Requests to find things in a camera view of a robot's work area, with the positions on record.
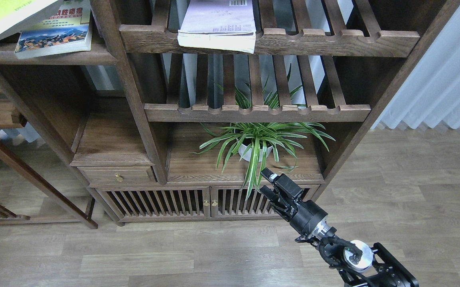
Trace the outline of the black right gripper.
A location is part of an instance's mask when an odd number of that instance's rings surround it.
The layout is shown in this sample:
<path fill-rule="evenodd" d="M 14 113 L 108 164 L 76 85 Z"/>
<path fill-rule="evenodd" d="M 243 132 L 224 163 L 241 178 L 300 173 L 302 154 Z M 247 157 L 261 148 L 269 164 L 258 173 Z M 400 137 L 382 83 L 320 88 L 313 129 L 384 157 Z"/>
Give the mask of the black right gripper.
<path fill-rule="evenodd" d="M 326 236 L 328 225 L 327 212 L 319 205 L 308 200 L 303 202 L 300 196 L 303 189 L 292 181 L 286 174 L 277 175 L 270 169 L 264 168 L 261 176 L 266 178 L 273 189 L 261 187 L 260 192 L 269 199 L 274 211 L 307 240 L 320 240 Z"/>

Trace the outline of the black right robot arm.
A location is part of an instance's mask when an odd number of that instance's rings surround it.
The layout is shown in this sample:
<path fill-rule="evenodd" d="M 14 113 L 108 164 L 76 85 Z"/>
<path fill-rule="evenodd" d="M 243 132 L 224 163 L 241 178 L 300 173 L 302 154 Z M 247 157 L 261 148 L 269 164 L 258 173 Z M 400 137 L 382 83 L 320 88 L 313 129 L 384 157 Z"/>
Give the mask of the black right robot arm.
<path fill-rule="evenodd" d="M 345 287 L 417 287 L 418 280 L 380 243 L 372 247 L 361 240 L 347 241 L 327 225 L 327 212 L 312 200 L 303 201 L 302 189 L 286 174 L 265 168 L 261 174 L 273 189 L 261 187 L 274 211 L 298 233 L 297 243 L 309 243 L 331 269 L 336 269 Z"/>

